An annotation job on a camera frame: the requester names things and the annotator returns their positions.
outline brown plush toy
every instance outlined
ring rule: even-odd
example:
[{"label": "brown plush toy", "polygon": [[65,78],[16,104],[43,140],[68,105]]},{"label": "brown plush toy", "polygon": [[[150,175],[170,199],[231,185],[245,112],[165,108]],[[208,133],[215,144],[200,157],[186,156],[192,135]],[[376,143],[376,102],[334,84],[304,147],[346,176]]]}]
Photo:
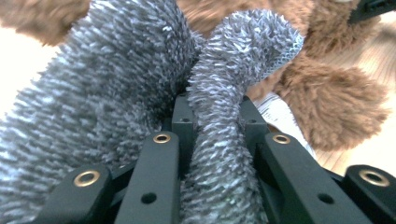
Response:
[{"label": "brown plush toy", "polygon": [[[236,10],[267,8],[285,16],[306,36],[301,53],[285,67],[251,87],[252,100],[275,91],[289,105],[313,148],[350,148],[380,131],[388,110],[386,89],[358,68],[321,63],[323,56],[353,48],[374,32],[379,18],[349,25],[360,0],[177,0],[193,30],[209,37]],[[83,17],[89,0],[0,0],[3,25],[44,44],[62,42],[73,21]]]}]

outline beige surface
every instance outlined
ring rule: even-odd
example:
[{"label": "beige surface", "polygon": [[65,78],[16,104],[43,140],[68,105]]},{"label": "beige surface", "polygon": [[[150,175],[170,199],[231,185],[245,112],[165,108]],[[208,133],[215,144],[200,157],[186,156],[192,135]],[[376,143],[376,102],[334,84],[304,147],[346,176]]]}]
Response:
[{"label": "beige surface", "polygon": [[[393,113],[383,131],[360,146],[339,152],[318,153],[318,162],[343,175],[351,164],[370,164],[396,175],[396,12],[384,16],[381,32],[354,51],[329,57],[327,62],[340,66],[356,65],[389,88],[388,107]],[[57,48],[42,47],[32,38],[0,29],[0,118],[8,111],[17,90],[29,84],[36,72],[45,69]]]}]

